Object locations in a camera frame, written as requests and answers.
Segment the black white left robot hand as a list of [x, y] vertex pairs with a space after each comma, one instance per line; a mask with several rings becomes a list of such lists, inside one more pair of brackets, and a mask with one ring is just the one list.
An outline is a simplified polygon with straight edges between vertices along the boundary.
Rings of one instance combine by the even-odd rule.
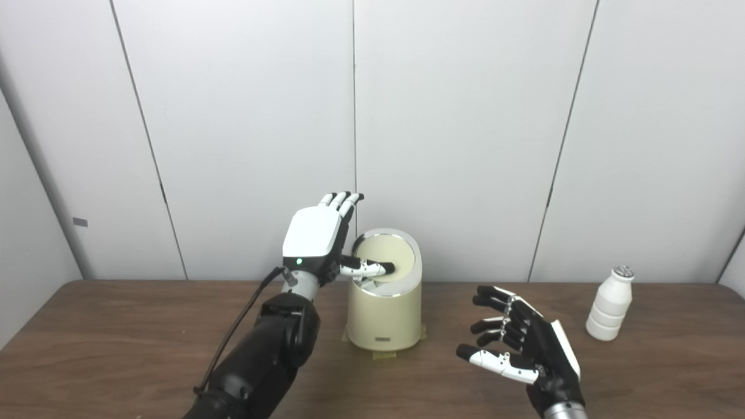
[[361, 193], [328, 193], [316, 206], [298, 210], [282, 245], [282, 263], [290, 286], [311, 278], [319, 287], [346, 278], [377, 278], [395, 272], [392, 262], [344, 255], [352, 215]]

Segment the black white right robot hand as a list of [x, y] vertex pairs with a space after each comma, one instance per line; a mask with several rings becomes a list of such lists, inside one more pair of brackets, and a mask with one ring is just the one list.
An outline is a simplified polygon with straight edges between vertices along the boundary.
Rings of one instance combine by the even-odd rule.
[[580, 364], [559, 320], [546, 320], [523, 297], [497, 286], [477, 286], [473, 303], [501, 315], [473, 324], [476, 345], [458, 345], [458, 358], [525, 384], [541, 418], [588, 417]]

